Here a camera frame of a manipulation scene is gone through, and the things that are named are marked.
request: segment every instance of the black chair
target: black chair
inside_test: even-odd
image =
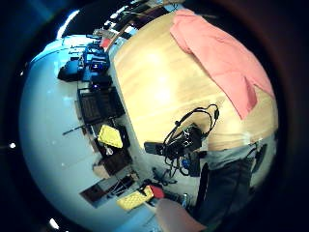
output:
[[[91,92],[89,88],[78,89],[77,98],[85,125],[101,123],[125,113],[115,87]]]

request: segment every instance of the yellow object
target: yellow object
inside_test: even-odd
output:
[[[117,200],[117,204],[122,207],[124,210],[131,210],[144,202],[150,200],[154,194],[149,186],[144,188],[144,192],[146,196],[140,193],[138,190],[129,194],[128,196],[124,196]]]
[[[98,141],[117,148],[123,147],[123,141],[119,131],[107,125],[103,125],[100,128]]]

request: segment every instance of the cable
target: cable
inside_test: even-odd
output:
[[[215,107],[215,110],[213,112],[213,119],[211,114],[208,112],[208,110],[211,107]],[[168,154],[167,148],[171,148],[171,146],[177,142],[179,142],[179,140],[182,138],[182,133],[179,133],[177,135],[175,135],[177,129],[181,126],[181,124],[187,119],[189,118],[192,114],[194,113],[205,113],[208,115],[209,119],[210,119],[210,127],[206,132],[202,132],[202,137],[201,139],[205,139],[210,132],[213,130],[216,121],[219,117],[219,109],[218,106],[214,103],[208,105],[206,108],[204,107],[196,107],[193,110],[187,112],[186,114],[184,114],[182,116],[182,118],[180,119],[180,121],[176,121],[175,122],[175,126],[174,128],[166,135],[166,137],[163,140],[163,149],[162,149],[162,155],[165,157],[164,162],[169,165],[169,176],[170,177],[174,177],[175,173],[177,170],[180,170],[180,172],[184,175],[184,176],[188,176],[188,173],[183,172],[182,166],[180,165],[180,156],[178,155],[178,153],[176,152],[176,156],[175,154]]]
[[[150,16],[150,15],[147,15],[147,14],[141,14],[141,13],[134,13],[134,12],[122,12],[124,14],[132,14],[132,15],[142,15],[142,16],[147,16],[147,17],[150,17],[150,18],[155,18],[154,16]]]

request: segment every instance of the table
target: table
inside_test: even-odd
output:
[[[258,103],[241,120],[227,96],[196,58],[184,53],[170,35],[174,13],[142,27],[117,52],[113,63],[138,143],[161,142],[174,122],[197,106],[216,103],[220,117],[208,137],[208,150],[220,151],[256,142],[278,128],[274,98],[255,88]],[[204,114],[192,115],[183,126],[210,125]]]

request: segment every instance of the red object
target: red object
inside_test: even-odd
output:
[[[100,41],[99,46],[101,46],[101,47],[108,47],[109,44],[110,44],[110,39],[103,38],[103,39]]]
[[[170,32],[179,47],[194,54],[244,119],[257,103],[254,85],[272,97],[270,81],[254,54],[230,34],[191,10],[176,11]]]
[[[151,188],[155,198],[163,198],[164,197],[164,192],[163,192],[162,188],[152,186],[152,185],[150,185],[150,188]]]

